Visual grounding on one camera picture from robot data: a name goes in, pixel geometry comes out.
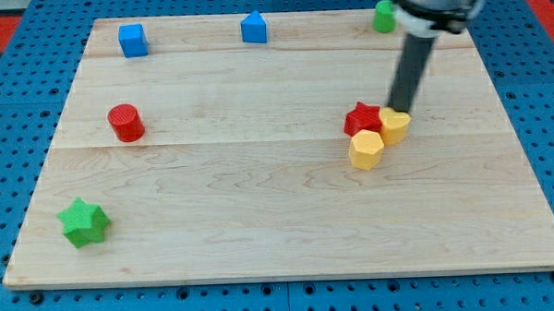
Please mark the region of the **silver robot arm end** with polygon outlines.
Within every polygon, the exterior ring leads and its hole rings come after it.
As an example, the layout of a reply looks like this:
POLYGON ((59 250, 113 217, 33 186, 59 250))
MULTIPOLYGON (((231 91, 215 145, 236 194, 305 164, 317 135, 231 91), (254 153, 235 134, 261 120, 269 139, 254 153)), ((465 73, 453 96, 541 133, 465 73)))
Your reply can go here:
POLYGON ((476 18, 485 0, 394 0, 396 20, 420 38, 434 38, 443 31, 461 34, 476 18))

